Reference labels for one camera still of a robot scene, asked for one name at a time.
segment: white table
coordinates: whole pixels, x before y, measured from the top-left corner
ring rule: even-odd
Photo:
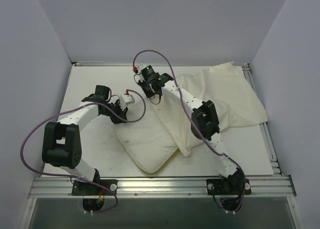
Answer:
[[[167,66],[154,66],[156,72],[170,73]],[[176,66],[176,75],[195,74],[205,66]],[[111,88],[113,94],[133,89],[143,94],[133,79],[131,66],[74,66],[69,77],[61,111],[76,108],[84,97],[94,93],[96,85]],[[260,127],[228,128],[222,132],[228,152],[248,176],[272,175],[273,169]],[[131,159],[116,137],[113,124],[106,116],[92,120],[81,132],[82,158],[102,177],[149,177]],[[204,144],[193,148],[189,157],[178,153],[153,177],[217,176],[213,153]],[[46,164],[44,172],[63,173],[58,167]]]

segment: white tabletop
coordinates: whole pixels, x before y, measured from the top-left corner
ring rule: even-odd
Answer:
[[[167,66],[154,66],[156,72],[169,73]],[[176,66],[176,75],[195,74],[206,66]],[[74,66],[71,70],[61,111],[76,108],[84,97],[94,93],[96,85],[110,87],[113,94],[133,89],[143,95],[133,79],[131,66]],[[140,99],[134,95],[136,102]],[[229,155],[248,176],[272,175],[273,170],[260,127],[228,128],[222,133]],[[102,177],[149,177],[131,159],[118,140],[113,124],[106,116],[93,119],[81,132],[82,158],[97,168]],[[201,144],[191,150],[189,157],[180,152],[153,177],[217,176],[213,153]],[[66,172],[46,164],[44,172]]]

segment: table surface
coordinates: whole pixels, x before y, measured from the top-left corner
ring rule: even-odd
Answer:
[[[154,66],[156,72],[169,73],[167,66]],[[207,66],[175,66],[175,74],[195,74]],[[84,97],[95,91],[96,85],[106,85],[112,94],[123,94],[133,89],[143,95],[133,79],[131,66],[74,66],[72,67],[61,112],[76,108]],[[140,99],[134,95],[136,102]],[[230,157],[236,160],[248,176],[273,175],[267,146],[260,126],[227,128],[222,133]],[[144,174],[131,159],[118,140],[113,124],[106,116],[93,119],[81,132],[82,158],[97,168],[102,177],[150,177]],[[218,176],[213,153],[204,143],[193,148],[191,155],[180,152],[152,177]],[[66,172],[45,164],[44,172]]]

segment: screw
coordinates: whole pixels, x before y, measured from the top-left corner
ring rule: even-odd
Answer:
[[[212,190],[214,188],[214,184],[213,183],[209,183],[207,186],[206,186],[209,190]]]
[[[116,184],[111,184],[111,185],[110,185],[110,190],[113,191],[113,192],[114,192],[115,190],[117,190],[117,185],[116,185]]]
[[[246,190],[249,190],[249,189],[250,189],[250,184],[246,182],[244,188],[245,188]]]

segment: fabric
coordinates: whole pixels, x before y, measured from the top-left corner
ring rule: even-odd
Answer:
[[[268,121],[264,106],[232,62],[204,69],[195,75],[177,77],[178,84],[203,101],[211,100],[217,111],[220,130],[227,127],[250,127]],[[180,105],[162,97],[152,105],[169,135],[184,156],[202,143],[190,130],[190,122]]]
[[[179,151],[175,141],[157,117],[148,99],[145,116],[135,123],[113,126],[114,132],[135,164],[146,174],[156,174]],[[142,101],[130,107],[127,119],[141,116]]]

